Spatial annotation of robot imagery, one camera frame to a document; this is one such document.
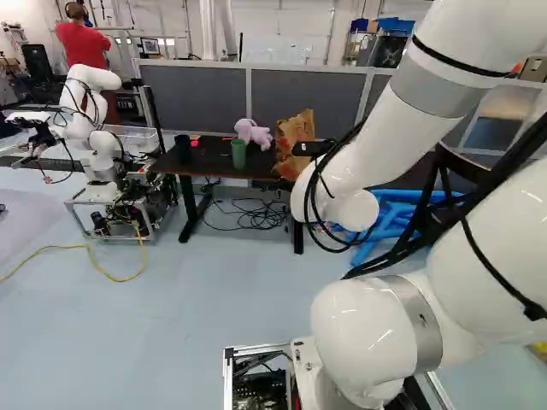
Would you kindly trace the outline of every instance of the table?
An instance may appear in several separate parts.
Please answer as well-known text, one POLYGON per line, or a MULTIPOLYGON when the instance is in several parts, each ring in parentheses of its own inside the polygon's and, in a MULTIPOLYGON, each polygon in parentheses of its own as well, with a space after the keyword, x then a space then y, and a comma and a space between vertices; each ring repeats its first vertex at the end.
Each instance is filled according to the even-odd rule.
MULTIPOLYGON (((217 177, 233 179, 252 179, 272 185, 279 184, 280 189, 292 187, 291 183, 272 174, 275 165, 275 151, 273 149, 262 152, 255 143, 247 147, 247 161, 245 169, 237 170, 232 164, 233 138, 202 135, 197 140, 197 146, 191 147, 191 161, 181 161, 182 147, 174 145, 166 154, 162 155, 151 167, 151 171, 178 175, 182 196, 185 199, 188 221, 179 235, 179 242, 187 243, 191 234, 211 203, 212 193, 203 195, 196 204, 191 177, 217 177)), ((303 223, 291 218, 291 235, 294 253, 303 254, 303 223)))

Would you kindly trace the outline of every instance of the brown paper bag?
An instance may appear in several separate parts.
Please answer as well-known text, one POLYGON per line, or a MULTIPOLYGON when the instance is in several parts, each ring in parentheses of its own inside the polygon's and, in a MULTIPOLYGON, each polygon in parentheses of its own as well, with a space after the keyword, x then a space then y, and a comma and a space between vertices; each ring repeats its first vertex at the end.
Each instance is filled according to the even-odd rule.
POLYGON ((292 148, 300 141, 315 141, 313 109, 306 108, 296 117, 277 122, 275 132, 277 163, 273 169, 288 181, 296 181, 298 175, 311 161, 308 157, 292 154, 292 148))

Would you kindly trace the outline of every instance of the plush toy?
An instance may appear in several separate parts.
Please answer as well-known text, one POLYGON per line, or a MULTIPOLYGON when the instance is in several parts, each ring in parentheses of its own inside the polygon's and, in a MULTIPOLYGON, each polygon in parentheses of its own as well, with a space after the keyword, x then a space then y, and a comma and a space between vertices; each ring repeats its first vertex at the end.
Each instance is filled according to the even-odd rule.
POLYGON ((233 129, 238 133, 238 138, 243 139, 246 144, 249 144, 250 140, 260 145, 262 151, 267 151, 272 147, 272 140, 274 137, 270 135, 270 129, 258 126, 253 120, 243 118, 236 122, 233 129))

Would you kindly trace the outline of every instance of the white pole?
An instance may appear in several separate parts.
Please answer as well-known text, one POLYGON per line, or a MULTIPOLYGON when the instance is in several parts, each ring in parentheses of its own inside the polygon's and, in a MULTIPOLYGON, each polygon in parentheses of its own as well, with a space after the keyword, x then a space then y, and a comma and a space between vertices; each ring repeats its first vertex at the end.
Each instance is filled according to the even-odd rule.
POLYGON ((216 60, 216 30, 214 0, 199 0, 202 16, 203 59, 216 60))

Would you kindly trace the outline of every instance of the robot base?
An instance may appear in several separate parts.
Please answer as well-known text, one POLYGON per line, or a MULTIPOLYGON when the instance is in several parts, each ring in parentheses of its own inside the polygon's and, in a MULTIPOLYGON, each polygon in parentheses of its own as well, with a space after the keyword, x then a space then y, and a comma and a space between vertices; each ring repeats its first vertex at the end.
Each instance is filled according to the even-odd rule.
MULTIPOLYGON (((271 408, 271 401, 253 401, 256 393, 250 391, 257 378, 261 378, 262 387, 284 389, 284 400, 277 401, 276 409, 293 410, 360 410, 348 401, 323 371, 323 364, 314 338, 301 337, 292 343, 270 343, 256 346, 236 346, 224 349, 224 410, 252 408, 261 410, 271 408), (274 373, 284 378, 285 382, 273 379, 270 371, 263 372, 261 366, 266 364, 274 373)), ((426 373, 426 381, 441 408, 452 410, 442 385, 434 372, 426 373)), ((421 387, 415 378, 407 378, 403 385, 404 394, 399 395, 385 407, 385 410, 431 410, 421 387)))

